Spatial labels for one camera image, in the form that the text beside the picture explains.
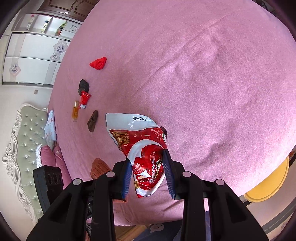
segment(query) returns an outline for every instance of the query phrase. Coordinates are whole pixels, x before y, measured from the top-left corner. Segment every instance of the gold bottle cap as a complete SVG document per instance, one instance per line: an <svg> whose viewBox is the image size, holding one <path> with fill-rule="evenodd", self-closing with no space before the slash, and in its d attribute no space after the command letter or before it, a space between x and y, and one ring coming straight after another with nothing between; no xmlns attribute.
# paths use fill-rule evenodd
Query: gold bottle cap
<svg viewBox="0 0 296 241"><path fill-rule="evenodd" d="M78 100L75 101L74 107L75 108L78 108L79 107L79 101Z"/></svg>

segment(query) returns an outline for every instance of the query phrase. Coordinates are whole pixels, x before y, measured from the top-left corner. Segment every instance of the brown wooden door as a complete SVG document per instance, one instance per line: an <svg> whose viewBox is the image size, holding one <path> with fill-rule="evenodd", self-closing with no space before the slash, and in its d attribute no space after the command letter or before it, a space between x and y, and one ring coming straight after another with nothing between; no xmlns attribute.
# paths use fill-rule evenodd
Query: brown wooden door
<svg viewBox="0 0 296 241"><path fill-rule="evenodd" d="M83 22L99 0L45 0L38 11L59 14Z"/></svg>

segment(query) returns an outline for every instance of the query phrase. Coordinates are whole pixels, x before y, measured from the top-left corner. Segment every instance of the white cartoon face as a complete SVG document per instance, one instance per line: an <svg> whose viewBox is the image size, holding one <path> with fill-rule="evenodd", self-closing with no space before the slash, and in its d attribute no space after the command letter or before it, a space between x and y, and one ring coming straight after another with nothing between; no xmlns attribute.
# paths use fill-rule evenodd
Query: white cartoon face
<svg viewBox="0 0 296 241"><path fill-rule="evenodd" d="M161 231L164 229L164 225L162 223L157 223L157 224L153 224L151 227L150 227L150 233L153 233L153 232L156 232L156 231Z"/></svg>

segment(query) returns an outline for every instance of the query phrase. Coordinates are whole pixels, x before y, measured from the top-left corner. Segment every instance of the red tube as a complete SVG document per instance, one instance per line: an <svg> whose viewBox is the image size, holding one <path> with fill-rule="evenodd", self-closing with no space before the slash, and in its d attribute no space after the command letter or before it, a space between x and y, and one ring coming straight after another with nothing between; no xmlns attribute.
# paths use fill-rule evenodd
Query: red tube
<svg viewBox="0 0 296 241"><path fill-rule="evenodd" d="M91 97L91 94L89 94L85 91L81 91L81 99L80 99L80 103L79 103L80 109L84 109L86 107L86 104L87 104L90 97Z"/></svg>

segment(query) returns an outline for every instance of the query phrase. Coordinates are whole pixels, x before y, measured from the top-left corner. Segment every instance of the pink pillow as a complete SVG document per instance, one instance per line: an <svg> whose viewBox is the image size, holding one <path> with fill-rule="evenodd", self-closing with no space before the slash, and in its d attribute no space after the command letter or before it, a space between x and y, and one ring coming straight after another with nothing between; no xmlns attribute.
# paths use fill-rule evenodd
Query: pink pillow
<svg viewBox="0 0 296 241"><path fill-rule="evenodd" d="M55 162L56 162L57 167L59 167L61 169L62 178L63 178L63 182L64 182L63 188L65 189L72 182L72 179L71 179L71 176L68 172L68 168L66 166L66 163L64 161L64 158L63 158L63 155L61 152L61 148L58 145L54 148L54 156L55 156Z"/></svg>
<svg viewBox="0 0 296 241"><path fill-rule="evenodd" d="M56 167L55 156L49 146L43 146L41 148L41 163L42 166Z"/></svg>

